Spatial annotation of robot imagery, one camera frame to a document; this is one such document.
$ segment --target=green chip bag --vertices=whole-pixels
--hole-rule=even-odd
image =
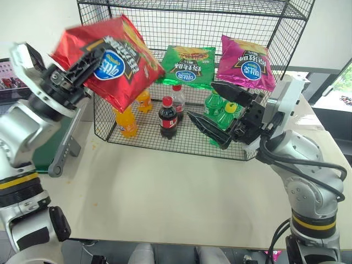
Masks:
[[[167,85],[187,84],[198,89],[212,89],[214,80],[215,48],[187,48],[168,46],[161,63],[165,76],[157,83]]]

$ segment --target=yellow stripe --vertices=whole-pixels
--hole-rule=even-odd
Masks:
[[[29,180],[35,179],[37,177],[38,177],[38,172],[35,172],[30,175],[18,178],[16,180],[9,181],[8,183],[2,183],[2,184],[0,184],[0,190],[4,190],[6,188],[15,186],[17,184],[28,182]]]
[[[336,225],[336,220],[332,224],[328,224],[328,225],[312,225],[312,224],[307,224],[305,222],[302,222],[300,219],[298,219],[297,217],[295,217],[293,215],[292,215],[292,217],[301,226],[309,228],[309,229],[313,229],[313,230],[329,230]]]
[[[95,48],[96,46],[98,46],[99,44],[101,44],[103,42],[104,42],[104,40],[98,40],[97,42],[94,42],[93,44],[91,44],[88,47],[86,47],[86,49],[88,51],[91,51],[93,48]]]

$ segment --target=pink chip bag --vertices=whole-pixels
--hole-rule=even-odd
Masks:
[[[267,48],[225,35],[222,35],[221,41],[223,54],[217,78],[245,88],[274,90],[275,79]]]

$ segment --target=orange soda bottle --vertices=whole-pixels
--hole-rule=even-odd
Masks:
[[[113,110],[116,114],[115,120],[120,127],[121,134],[126,138],[135,136],[137,134],[137,123],[131,107],[127,107],[123,113],[120,113],[117,109]]]
[[[140,95],[138,95],[136,101],[138,102],[138,110],[143,113],[147,113],[153,108],[148,89],[145,89]]]

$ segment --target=white table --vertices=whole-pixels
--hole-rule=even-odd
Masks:
[[[314,139],[326,161],[348,169],[337,226],[341,248],[352,249],[352,170],[319,122],[297,125],[315,118],[305,101],[300,105],[289,127]],[[81,122],[75,134],[80,156],[67,160],[60,178],[41,176],[52,205],[65,212],[72,238],[263,249],[291,215],[280,177],[255,159],[110,144],[94,136],[90,122]],[[277,248],[285,248],[284,237]]]

